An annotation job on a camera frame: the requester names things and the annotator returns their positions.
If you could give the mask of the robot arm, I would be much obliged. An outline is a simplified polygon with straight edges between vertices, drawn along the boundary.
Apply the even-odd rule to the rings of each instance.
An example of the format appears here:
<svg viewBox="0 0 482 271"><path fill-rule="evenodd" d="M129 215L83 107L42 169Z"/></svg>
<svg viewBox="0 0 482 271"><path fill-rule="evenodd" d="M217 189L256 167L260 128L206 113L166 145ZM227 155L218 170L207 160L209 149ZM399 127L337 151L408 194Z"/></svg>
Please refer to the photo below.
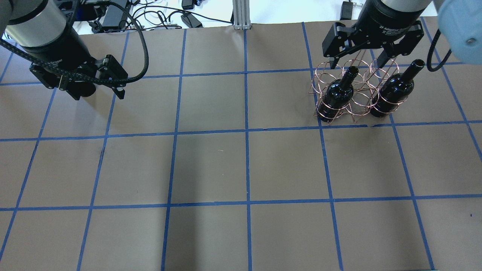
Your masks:
<svg viewBox="0 0 482 271"><path fill-rule="evenodd" d="M7 33L31 57L30 72L47 88L65 91L75 100L95 93L96 83L105 80L119 99L124 99L127 72L112 55L95 59L66 14L54 0L2 0L1 32Z"/></svg>
<svg viewBox="0 0 482 271"><path fill-rule="evenodd" d="M436 36L449 45L446 58L454 55L465 64L481 64L480 0L367 0L352 26L335 22L322 42L322 53L333 69L339 60L361 50L381 49L378 68L398 56L408 56L424 37L421 17L434 7Z"/></svg>

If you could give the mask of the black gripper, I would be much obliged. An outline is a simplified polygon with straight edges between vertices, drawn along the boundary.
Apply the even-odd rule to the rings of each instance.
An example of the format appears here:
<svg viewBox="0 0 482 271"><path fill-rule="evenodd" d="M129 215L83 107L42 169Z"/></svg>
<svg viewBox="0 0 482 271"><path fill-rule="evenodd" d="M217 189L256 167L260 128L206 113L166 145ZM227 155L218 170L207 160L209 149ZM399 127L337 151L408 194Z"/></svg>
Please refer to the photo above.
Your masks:
<svg viewBox="0 0 482 271"><path fill-rule="evenodd" d="M33 47L29 54L47 63L47 66L31 63L29 70L46 87L56 87L68 93L73 99L89 97L96 91L98 83L88 82L84 78L107 80L120 100L125 98L125 83L115 83L116 79L127 79L128 73L113 55L102 59L91 56L84 42L71 27L53 41Z"/></svg>
<svg viewBox="0 0 482 271"><path fill-rule="evenodd" d="M424 36L418 20L424 11L423 0L367 0L352 26L335 22L322 42L322 53L329 57L330 69L339 59L365 49L383 51L377 68L383 68L398 55L409 55Z"/></svg>

